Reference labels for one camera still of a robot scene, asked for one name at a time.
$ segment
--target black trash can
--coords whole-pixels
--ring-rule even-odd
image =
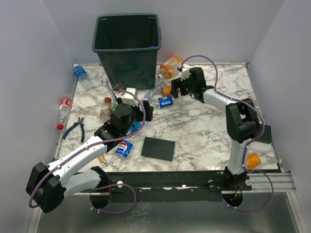
[[[99,56],[114,90],[155,86],[161,31],[156,14],[99,16],[93,51]]]

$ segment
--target cable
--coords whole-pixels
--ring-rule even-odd
[[[240,210],[240,211],[244,211],[244,212],[256,212],[256,211],[263,210],[263,209],[265,209],[265,208],[267,208],[267,207],[270,206],[270,204],[272,203],[273,198],[274,198],[274,188],[273,188],[272,181],[271,181],[271,179],[269,178],[269,176],[268,176],[266,173],[264,173],[263,171],[258,170],[258,169],[249,171],[249,170],[247,170],[247,168],[246,168],[246,166],[245,166],[245,158],[246,158],[246,154],[247,154],[247,150],[248,150],[249,145],[250,145],[252,142],[254,142],[254,141],[260,139],[261,136],[262,136],[263,133],[264,133],[266,122],[265,122],[265,120],[264,120],[264,118],[263,118],[263,115],[261,114],[261,112],[259,112],[256,108],[254,108],[254,107],[253,107],[252,105],[250,105],[249,103],[247,103],[247,102],[245,102],[245,101],[243,101],[243,100],[241,100],[241,99],[238,99],[238,98],[233,98],[233,97],[231,97],[231,96],[229,96],[229,95],[226,95],[226,94],[224,94],[224,93],[222,93],[222,92],[219,92],[219,91],[216,89],[216,85],[217,85],[217,82],[218,82],[218,69],[217,69],[215,63],[214,63],[211,59],[209,59],[208,57],[203,56],[203,55],[193,55],[193,56],[190,56],[190,57],[186,58],[186,59],[181,63],[181,69],[183,68],[184,62],[187,61],[187,60],[189,60],[189,59],[192,58],[192,57],[203,57],[203,58],[206,58],[207,60],[209,60],[209,61],[213,64],[213,66],[214,66],[214,68],[215,68],[215,72],[216,72],[216,79],[215,79],[215,84],[214,84],[214,91],[215,91],[216,93],[218,93],[219,95],[221,95],[221,96],[223,96],[223,97],[225,97],[225,98],[227,98],[227,99],[229,99],[229,100],[234,100],[234,101],[240,102],[240,103],[242,103],[242,104],[245,104],[245,105],[248,106],[250,109],[252,109],[252,110],[259,116],[259,118],[260,118],[260,120],[261,120],[261,125],[262,125],[262,127],[261,127],[260,134],[259,134],[257,137],[253,138],[252,140],[250,140],[249,142],[247,142],[247,143],[245,144],[245,148],[244,148],[243,156],[242,156],[242,166],[244,167],[245,171],[246,171],[248,174],[251,174],[251,173],[253,173],[253,172],[256,171],[256,172],[262,173],[265,177],[267,177],[267,179],[268,179],[268,181],[269,181],[269,183],[270,183],[270,185],[271,185],[271,197],[270,197],[270,200],[268,201],[267,204],[265,204],[264,206],[262,206],[262,207],[260,207],[260,208],[258,208],[258,209],[249,209],[249,210],[247,210],[247,209],[242,209],[242,208],[239,208],[239,207],[231,206],[231,205],[229,205],[229,204],[225,201],[224,198],[223,198],[223,201],[227,204],[227,207],[232,208],[232,209],[235,209],[235,210]]]
[[[129,137],[132,137],[134,135],[136,135],[141,129],[142,127],[144,126],[145,124],[145,121],[146,121],[146,111],[145,111],[145,108],[143,106],[143,104],[141,103],[141,101],[135,96],[133,95],[131,92],[129,91],[126,91],[126,90],[121,90],[121,92],[124,92],[124,93],[127,93],[129,95],[131,95],[139,104],[139,106],[141,107],[142,109],[142,114],[143,114],[143,119],[142,119],[142,122],[141,122],[141,126],[137,129],[137,131],[127,135],[127,136],[124,136],[124,137],[120,137],[120,138],[115,138],[115,139],[109,139],[109,140],[105,140],[105,141],[101,141],[101,142],[96,142],[96,143],[93,143],[93,144],[90,144],[87,148],[91,148],[93,146],[96,146],[96,145],[99,145],[99,144],[104,144],[104,143],[108,143],[108,142],[115,142],[115,141],[120,141],[120,140],[124,140],[124,139],[127,139]],[[29,202],[28,202],[28,205],[30,208],[36,208],[38,207],[38,205],[33,205],[32,202],[34,200],[34,197],[35,197],[35,194],[37,193],[39,187],[42,185],[42,183],[50,176],[53,174],[53,172],[55,172],[57,169],[60,169],[64,164],[66,164],[67,162],[69,162],[71,159],[73,159],[74,157],[76,157],[78,154],[80,154],[81,152],[87,150],[87,148],[82,148],[81,150],[75,152],[72,156],[70,156],[68,159],[64,160],[63,162],[61,162],[59,164],[59,166],[57,167],[54,167],[52,170],[50,170],[39,182],[38,184],[36,185],[36,187],[34,188],[32,194],[30,195],[30,198],[29,198]]]
[[[130,207],[128,207],[127,209],[125,210],[122,210],[122,211],[118,211],[118,212],[111,212],[111,211],[107,211],[107,210],[103,210],[103,209],[96,209],[94,206],[93,206],[93,203],[92,203],[92,199],[90,199],[89,203],[91,205],[91,210],[97,210],[97,212],[102,212],[102,213],[106,213],[106,214],[113,214],[113,215],[121,215],[121,214],[124,214],[126,212],[129,212],[131,209],[134,208],[135,204],[136,204],[136,193],[135,193],[135,190],[133,187],[129,186],[128,184],[111,184],[111,185],[107,185],[107,186],[104,186],[104,187],[100,187],[100,188],[93,188],[92,190],[100,190],[100,189],[104,189],[104,188],[110,188],[110,187],[115,187],[115,186],[126,186],[128,187],[134,194],[134,200],[133,200],[133,203],[131,204]]]

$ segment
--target blue pliers handle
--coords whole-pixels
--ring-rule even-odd
[[[80,124],[80,127],[81,127],[81,132],[82,132],[82,136],[81,136],[81,142],[84,141],[84,124],[82,123],[82,121],[84,120],[84,117],[83,118],[78,118],[78,121],[77,122],[74,122],[73,126],[71,126],[69,129],[66,130],[66,132],[64,133],[63,135],[63,139],[66,139],[66,137],[68,136],[68,134],[74,129],[77,127],[78,124]]]

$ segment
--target clear plastic bottle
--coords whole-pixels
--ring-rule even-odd
[[[111,117],[111,110],[112,110],[112,105],[111,105],[111,98],[107,97],[104,100],[104,105],[101,108],[101,113],[100,113],[100,119],[102,123],[105,123],[106,121],[110,120]]]
[[[179,71],[177,70],[177,68],[182,62],[183,60],[176,55],[170,57],[160,65],[160,74],[158,75],[158,77],[163,77],[167,79],[174,77],[176,74],[178,74]]]
[[[75,64],[73,67],[74,67],[74,74],[77,80],[82,84],[85,90],[89,90],[93,85],[86,71],[83,69],[82,66],[79,66],[77,64]]]
[[[63,130],[65,125],[68,122],[70,110],[72,107],[72,100],[68,97],[62,98],[62,101],[58,108],[58,116],[57,116],[57,129]]]

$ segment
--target marble surface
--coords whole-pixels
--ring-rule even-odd
[[[204,70],[207,85],[214,85],[215,72],[213,66],[200,66]],[[101,105],[109,93],[101,80],[107,76],[100,66],[84,66],[94,87],[85,91],[80,83],[77,84],[73,105],[69,117],[70,127],[78,117],[84,117],[85,141],[102,125],[99,114]],[[219,69],[220,91],[238,98],[255,100],[251,83],[244,65],[221,65]],[[141,99],[147,91],[140,91]],[[193,100],[190,96],[175,99],[174,105],[160,109],[154,100],[154,119],[147,123],[136,136],[129,138],[134,148],[129,157],[120,161],[115,156],[115,149],[105,157],[108,166],[105,171],[192,171],[224,169],[229,159],[231,139],[226,132],[225,114],[218,109]],[[141,156],[144,138],[154,137],[175,141],[175,152],[172,162],[145,158]],[[67,155],[82,143],[81,129],[76,127],[63,141],[60,158]],[[254,142],[250,153],[260,156],[260,169],[277,169],[276,158],[272,145]],[[86,171],[92,166],[102,166],[98,159],[93,160],[80,171]]]

